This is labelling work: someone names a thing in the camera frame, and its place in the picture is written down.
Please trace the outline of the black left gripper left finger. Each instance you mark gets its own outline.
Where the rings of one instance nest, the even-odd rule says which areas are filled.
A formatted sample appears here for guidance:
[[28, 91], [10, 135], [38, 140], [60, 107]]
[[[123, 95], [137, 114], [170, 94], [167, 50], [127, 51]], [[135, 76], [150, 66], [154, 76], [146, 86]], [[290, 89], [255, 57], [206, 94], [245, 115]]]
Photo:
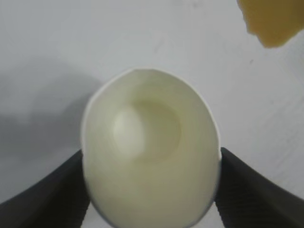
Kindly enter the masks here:
[[90, 204], [76, 152], [66, 162], [15, 197], [1, 203], [2, 228], [79, 228]]

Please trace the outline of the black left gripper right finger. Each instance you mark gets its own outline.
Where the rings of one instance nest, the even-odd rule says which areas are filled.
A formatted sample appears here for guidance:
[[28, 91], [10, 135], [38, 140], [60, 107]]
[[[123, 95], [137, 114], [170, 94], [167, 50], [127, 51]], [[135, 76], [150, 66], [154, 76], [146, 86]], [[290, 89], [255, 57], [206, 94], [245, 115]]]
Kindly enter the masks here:
[[221, 148], [221, 177], [215, 198], [226, 228], [302, 228], [304, 201]]

